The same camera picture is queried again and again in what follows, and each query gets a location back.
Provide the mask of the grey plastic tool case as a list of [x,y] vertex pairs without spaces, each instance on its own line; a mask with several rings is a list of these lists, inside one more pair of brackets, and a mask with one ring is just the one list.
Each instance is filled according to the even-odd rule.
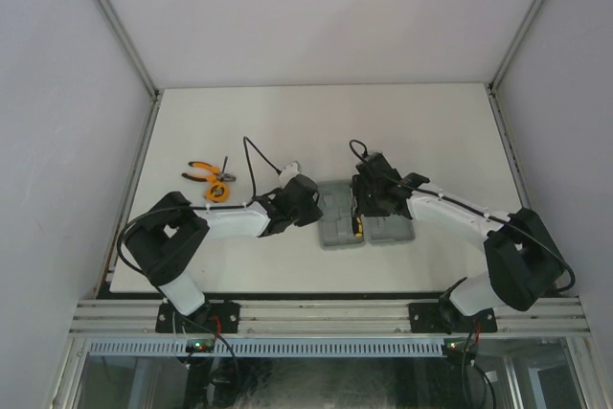
[[366,245],[399,245],[416,237],[411,221],[402,216],[360,216],[363,237],[352,233],[354,198],[350,180],[327,181],[319,184],[319,207],[323,216],[318,221],[320,246],[324,250],[354,249]]

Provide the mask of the black yellow screwdriver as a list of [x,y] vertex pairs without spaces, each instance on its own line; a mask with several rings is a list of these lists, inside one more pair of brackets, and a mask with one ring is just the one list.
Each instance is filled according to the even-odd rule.
[[352,218],[352,233],[356,238],[363,237],[363,224],[359,216]]

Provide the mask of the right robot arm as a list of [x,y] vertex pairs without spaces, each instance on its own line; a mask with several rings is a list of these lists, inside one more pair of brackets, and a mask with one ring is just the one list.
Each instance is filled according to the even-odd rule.
[[568,275],[575,280],[547,227],[535,211],[491,211],[435,187],[426,176],[399,174],[385,156],[357,154],[352,179],[354,212],[363,217],[401,216],[443,228],[480,251],[483,273],[463,277],[438,300],[445,331],[460,331],[496,307],[527,311]]

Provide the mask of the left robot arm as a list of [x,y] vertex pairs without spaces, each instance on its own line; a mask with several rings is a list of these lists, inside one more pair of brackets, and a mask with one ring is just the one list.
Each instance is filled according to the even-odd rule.
[[126,225],[118,249],[127,251],[135,270],[174,307],[178,324],[198,332],[208,325],[210,310],[188,265],[202,242],[268,238],[290,226],[308,226],[323,215],[318,201],[318,185],[301,173],[244,205],[195,206],[182,193],[171,192]]

